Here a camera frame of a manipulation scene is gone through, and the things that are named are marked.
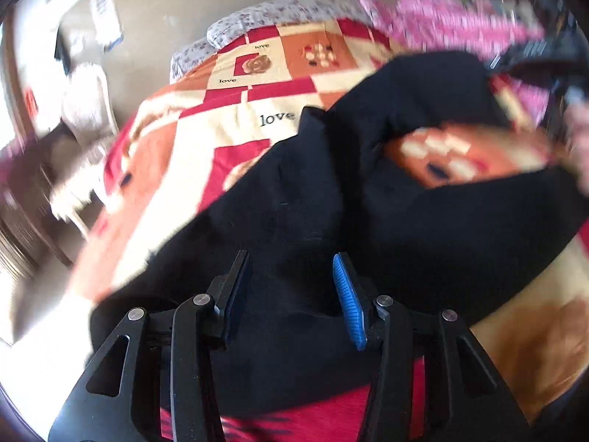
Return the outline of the person's hand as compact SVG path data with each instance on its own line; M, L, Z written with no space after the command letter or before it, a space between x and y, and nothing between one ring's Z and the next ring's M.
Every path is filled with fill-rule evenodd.
M578 173L577 183L588 194L589 184L589 108L587 102L574 103L564 113L570 158Z

